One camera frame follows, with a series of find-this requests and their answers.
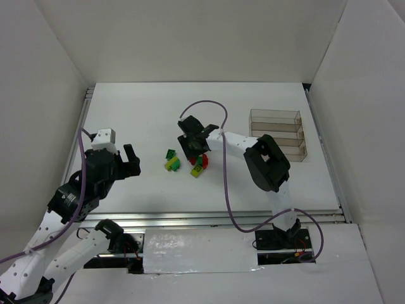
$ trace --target white table surface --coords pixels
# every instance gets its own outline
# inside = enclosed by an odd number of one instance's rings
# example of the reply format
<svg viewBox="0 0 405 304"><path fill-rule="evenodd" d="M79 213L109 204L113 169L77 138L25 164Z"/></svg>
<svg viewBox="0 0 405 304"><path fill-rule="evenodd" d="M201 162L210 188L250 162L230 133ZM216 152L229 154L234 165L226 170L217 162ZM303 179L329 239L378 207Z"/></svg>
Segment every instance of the white table surface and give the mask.
<svg viewBox="0 0 405 304"><path fill-rule="evenodd" d="M315 125L301 84L288 83L120 83L97 84L84 127L89 132L111 127L116 147L130 143L140 158L142 173L114 184L101 201L97 213L222 212L222 153L209 152L209 166L198 179L191 176L177 137L182 110L192 102L212 99L228 109L230 132L249 134L252 108L299 110L308 156L291 163L290 193L294 206L305 210L334 212L339 208ZM223 110L213 104L199 104L187 113L203 125L220 125ZM85 148L90 142L85 140ZM177 172L164 168L168 149L175 149L182 163ZM80 169L78 151L73 170ZM257 188L246 163L228 157L230 201L234 211L270 210L265 193Z"/></svg>

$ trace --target black bracket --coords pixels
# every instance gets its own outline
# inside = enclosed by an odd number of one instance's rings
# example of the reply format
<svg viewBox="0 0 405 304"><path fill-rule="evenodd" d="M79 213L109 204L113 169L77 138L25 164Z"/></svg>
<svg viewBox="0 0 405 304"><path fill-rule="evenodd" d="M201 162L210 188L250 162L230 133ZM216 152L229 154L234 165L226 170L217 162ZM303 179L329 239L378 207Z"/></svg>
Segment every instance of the black bracket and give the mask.
<svg viewBox="0 0 405 304"><path fill-rule="evenodd" d="M274 230L257 230L256 249L257 250L294 250L294 249L310 249L312 248L311 239L307 229L298 229L294 237L286 240L280 238L278 231Z"/></svg>
<svg viewBox="0 0 405 304"><path fill-rule="evenodd" d="M177 139L188 160L209 151L206 139L209 133L219 129L217 125L208 125L204 128L201 122L193 116L188 116L179 121L178 126L183 130L184 135L179 136Z"/></svg>
<svg viewBox="0 0 405 304"><path fill-rule="evenodd" d="M272 136L265 134L244 153L254 183L264 191L278 192L290 177L290 162Z"/></svg>
<svg viewBox="0 0 405 304"><path fill-rule="evenodd" d="M99 201L107 194L115 181L140 175L140 160L135 155L132 145L124 145L128 161L123 162L121 154L113 154L107 149L89 149L86 155L86 191L82 209L76 221L83 221L86 216L99 206ZM54 211L62 217L63 224L70 221L79 203L82 188L82 174L76 171L69 181L56 190L48 204L48 212Z"/></svg>
<svg viewBox="0 0 405 304"><path fill-rule="evenodd" d="M109 239L108 251L115 252L122 242L122 236L124 235L124 229L122 229L117 223L108 218L100 221L94 230L105 233L106 239Z"/></svg>

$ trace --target metal frame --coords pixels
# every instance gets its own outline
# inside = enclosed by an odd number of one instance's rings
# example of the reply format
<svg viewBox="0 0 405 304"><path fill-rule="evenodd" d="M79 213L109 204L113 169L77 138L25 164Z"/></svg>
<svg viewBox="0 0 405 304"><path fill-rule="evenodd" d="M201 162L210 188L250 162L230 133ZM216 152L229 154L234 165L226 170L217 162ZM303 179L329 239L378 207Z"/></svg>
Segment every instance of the metal frame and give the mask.
<svg viewBox="0 0 405 304"><path fill-rule="evenodd" d="M82 112L78 121L77 129L83 127L87 113L92 101L94 87L87 90ZM314 117L315 125L318 129L316 119ZM77 150L77 141L74 139L72 148L70 150L68 163L66 164L65 172L62 178L62 184L66 183L70 177L70 170L72 169L75 152ZM327 165L332 178L335 192L339 193L335 186L335 177L331 166L328 162L327 155L325 155ZM342 201L341 196L337 195L338 201ZM320 223L345 223L347 217L343 215L343 211L338 209L336 211L309 211L310 214L315 216L315 219ZM272 215L271 212L234 212L234 216L240 225L258 225L264 222ZM303 224L310 223L307 217L298 216ZM191 228L228 228L232 227L227 212L196 212L196 213L91 213L82 223L83 228L94 228L96 224L102 219L114 220L117 224L124 228L125 232L144 232L147 228L153 229L191 229Z"/></svg>
<svg viewBox="0 0 405 304"><path fill-rule="evenodd" d="M312 119L314 121L316 131L318 133L319 142L321 143L323 156L325 157L325 161L327 163L330 179L332 181L333 189L335 190L335 195L336 195L336 198L337 198L337 202L339 203L340 207L342 207L342 213L344 214L344 216L346 218L346 222L347 223L353 223L352 215L351 215L350 209L349 209L349 205L347 204L347 201L346 201L346 199L345 199L345 197L343 195L342 187L340 186L339 179L336 176L333 163L329 160L330 159L329 152L327 151L327 147L325 146L325 143L323 141L323 138L324 138L323 132L321 131L321 128L319 126L318 118L316 117L316 113L315 113L314 108L313 108L313 106L311 104L311 95L310 95L310 93L309 93L309 91L307 89L305 90L305 96L306 96L306 99L308 101L309 110L311 111Z"/></svg>

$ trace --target transparent bin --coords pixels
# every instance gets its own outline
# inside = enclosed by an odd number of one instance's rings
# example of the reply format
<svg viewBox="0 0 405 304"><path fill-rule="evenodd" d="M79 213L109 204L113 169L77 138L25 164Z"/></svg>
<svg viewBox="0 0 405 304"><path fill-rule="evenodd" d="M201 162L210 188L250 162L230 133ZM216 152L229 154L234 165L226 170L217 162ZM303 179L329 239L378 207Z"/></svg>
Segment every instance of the transparent bin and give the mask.
<svg viewBox="0 0 405 304"><path fill-rule="evenodd" d="M250 135L272 136L290 162L301 162L308 155L299 111L252 109Z"/></svg>

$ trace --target white enclosure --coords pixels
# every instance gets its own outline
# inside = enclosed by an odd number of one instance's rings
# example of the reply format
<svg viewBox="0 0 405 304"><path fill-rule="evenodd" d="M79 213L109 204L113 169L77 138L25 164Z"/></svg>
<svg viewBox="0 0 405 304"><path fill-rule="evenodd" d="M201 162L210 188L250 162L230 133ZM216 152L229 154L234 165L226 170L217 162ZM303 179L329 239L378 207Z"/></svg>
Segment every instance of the white enclosure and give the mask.
<svg viewBox="0 0 405 304"><path fill-rule="evenodd" d="M66 164L78 168L77 160L70 162L78 124L91 132L115 129L117 148L132 143L144 166L134 179L138 188L129 185L132 180L116 183L97 212L222 217L219 154L212 153L212 171L200 179L185 170L172 172L167 184L163 163L153 162L175 145L168 134L180 134L176 118L186 104L220 98L229 105L227 129L245 135L251 108L301 111L309 150L301 166L293 164L292 197L296 206L323 217L325 260L242 274L155 277L81 270L63 301L179 303L187 291L197 297L193 303L402 302L405 266L396 257L405 249L404 20L401 0L2 1L0 257L21 250L35 232L66 178ZM301 83L312 84L309 106ZM85 92L93 86L88 107ZM209 112L203 106L190 113L218 124L221 112L207 117ZM238 161L230 159L235 210L268 212L253 185L240 191L249 172ZM154 193L152 181L162 192ZM202 184L210 189L208 203L198 197L188 204ZM326 224L343 222L340 204L353 224ZM92 215L89 227L100 217ZM311 232L311 238L317 242L318 235Z"/></svg>

